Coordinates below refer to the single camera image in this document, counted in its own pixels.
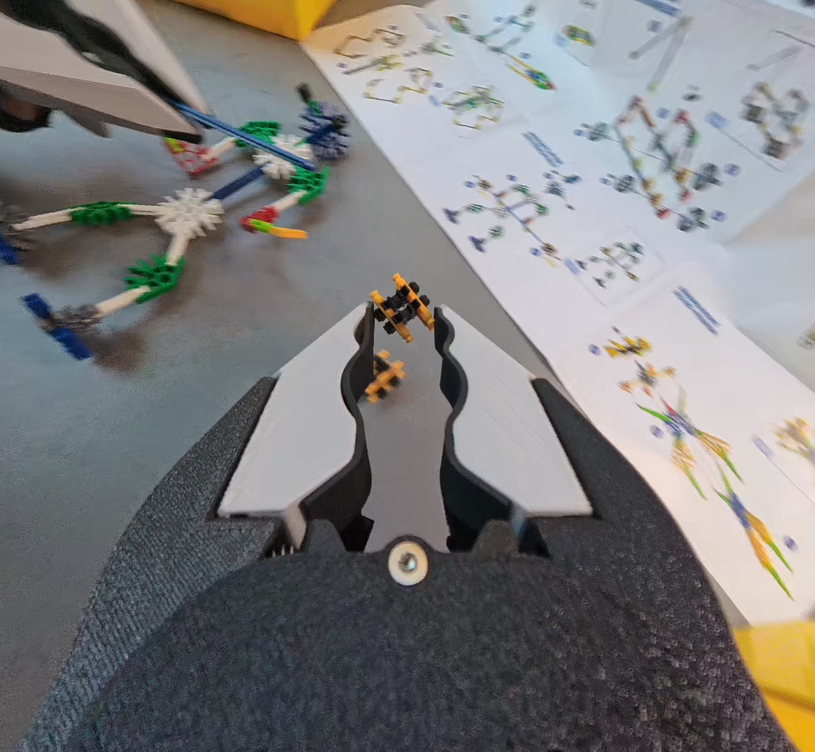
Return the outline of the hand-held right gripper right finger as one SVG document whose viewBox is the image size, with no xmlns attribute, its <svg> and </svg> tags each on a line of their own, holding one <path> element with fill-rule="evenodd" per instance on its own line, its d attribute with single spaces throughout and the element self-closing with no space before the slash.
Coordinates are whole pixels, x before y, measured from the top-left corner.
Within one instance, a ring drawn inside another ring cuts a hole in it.
<svg viewBox="0 0 815 752">
<path fill-rule="evenodd" d="M 440 466 L 447 548 L 469 551 L 489 522 L 508 525 L 523 545 L 534 521 L 592 516 L 536 376 L 450 307 L 433 316 L 451 408 Z"/>
</svg>

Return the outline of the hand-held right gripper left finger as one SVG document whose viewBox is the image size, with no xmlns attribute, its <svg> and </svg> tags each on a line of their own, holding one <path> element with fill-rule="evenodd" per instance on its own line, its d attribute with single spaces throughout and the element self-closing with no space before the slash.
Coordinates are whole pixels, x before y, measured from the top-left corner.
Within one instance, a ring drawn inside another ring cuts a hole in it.
<svg viewBox="0 0 815 752">
<path fill-rule="evenodd" d="M 372 305 L 360 305 L 284 364 L 215 509 L 221 519 L 273 519 L 299 549 L 330 522 L 361 552 L 372 471 L 360 401 L 373 377 Z"/>
</svg>

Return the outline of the black yellow toy wheel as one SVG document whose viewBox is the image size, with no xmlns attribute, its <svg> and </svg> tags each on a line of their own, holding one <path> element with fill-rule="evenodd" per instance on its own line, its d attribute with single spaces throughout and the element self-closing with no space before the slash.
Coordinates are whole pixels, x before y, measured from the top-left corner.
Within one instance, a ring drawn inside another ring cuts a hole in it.
<svg viewBox="0 0 815 752">
<path fill-rule="evenodd" d="M 370 403 L 378 403 L 387 398 L 393 389 L 399 386 L 406 376 L 405 365 L 402 360 L 391 358 L 387 350 L 374 353 L 372 366 L 372 380 L 367 385 L 364 394 Z"/>
<path fill-rule="evenodd" d="M 390 296 L 385 297 L 376 290 L 369 294 L 374 317 L 382 324 L 384 332 L 398 334 L 405 343 L 410 343 L 413 335 L 409 324 L 416 319 L 426 330 L 433 331 L 435 319 L 430 312 L 430 300 L 421 294 L 419 284 L 405 280 L 399 273 L 392 276 L 392 281 L 394 291 Z"/>
</svg>

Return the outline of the colourful rod connector toy model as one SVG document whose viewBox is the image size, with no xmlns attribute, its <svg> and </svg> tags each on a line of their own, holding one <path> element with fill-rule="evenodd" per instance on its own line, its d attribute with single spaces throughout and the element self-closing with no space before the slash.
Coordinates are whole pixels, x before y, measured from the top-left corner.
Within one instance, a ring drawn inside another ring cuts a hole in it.
<svg viewBox="0 0 815 752">
<path fill-rule="evenodd" d="M 191 243 L 218 229 L 228 198 L 262 179 L 276 180 L 285 187 L 286 192 L 278 200 L 241 217 L 240 227 L 250 234 L 278 239 L 307 239 L 305 230 L 280 226 L 280 215 L 321 197 L 329 178 L 327 164 L 346 153 L 350 134 L 348 117 L 338 108 L 317 99 L 309 85 L 300 84 L 297 93 L 302 102 L 301 136 L 280 135 L 279 125 L 274 121 L 249 121 L 237 128 L 313 161 L 318 165 L 316 171 L 291 166 L 284 160 L 226 135 L 211 146 L 166 137 L 164 146 L 189 175 L 206 172 L 219 163 L 224 153 L 236 147 L 243 147 L 252 154 L 253 167 L 215 191 L 186 187 L 155 205 L 95 201 L 21 218 L 9 214 L 2 207 L 1 254 L 2 263 L 8 266 L 20 262 L 21 254 L 27 249 L 26 233 L 48 227 L 101 227 L 134 218 L 148 218 L 168 237 L 166 250 L 128 268 L 124 291 L 106 300 L 54 308 L 36 292 L 24 295 L 21 302 L 41 331 L 72 359 L 91 359 L 93 353 L 82 339 L 82 334 L 112 314 L 173 291 L 183 273 Z"/>
</svg>

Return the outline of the blue toy rod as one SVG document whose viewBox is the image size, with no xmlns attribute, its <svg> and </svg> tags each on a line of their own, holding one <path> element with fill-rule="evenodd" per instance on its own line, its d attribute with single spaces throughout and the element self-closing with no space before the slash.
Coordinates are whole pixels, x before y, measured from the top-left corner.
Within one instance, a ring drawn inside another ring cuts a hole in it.
<svg viewBox="0 0 815 752">
<path fill-rule="evenodd" d="M 174 99 L 169 99 L 167 103 L 177 113 L 203 128 L 218 130 L 228 137 L 239 139 L 252 148 L 263 150 L 264 152 L 275 156 L 280 160 L 286 161 L 291 166 L 297 166 L 311 172 L 318 169 L 318 165 L 313 161 L 304 159 L 301 156 L 296 155 L 294 152 L 285 150 L 266 139 L 255 137 L 247 132 L 244 132 L 237 127 L 231 126 L 219 120 L 213 115 L 199 112 L 195 108 Z"/>
</svg>

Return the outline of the white building instruction sheet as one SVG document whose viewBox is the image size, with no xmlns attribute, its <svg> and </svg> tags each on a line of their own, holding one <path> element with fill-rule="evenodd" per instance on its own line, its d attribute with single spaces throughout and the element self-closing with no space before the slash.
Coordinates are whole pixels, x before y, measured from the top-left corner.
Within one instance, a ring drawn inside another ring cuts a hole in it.
<svg viewBox="0 0 815 752">
<path fill-rule="evenodd" d="M 741 615 L 813 618 L 813 0 L 436 0 L 303 48 Z"/>
</svg>

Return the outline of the yellow box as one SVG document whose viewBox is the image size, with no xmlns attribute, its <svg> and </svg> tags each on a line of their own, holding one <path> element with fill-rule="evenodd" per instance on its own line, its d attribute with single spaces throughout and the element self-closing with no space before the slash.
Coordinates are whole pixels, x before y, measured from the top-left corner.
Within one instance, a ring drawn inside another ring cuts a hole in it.
<svg viewBox="0 0 815 752">
<path fill-rule="evenodd" d="M 814 750 L 814 621 L 742 626 L 736 645 L 793 746 Z"/>
</svg>

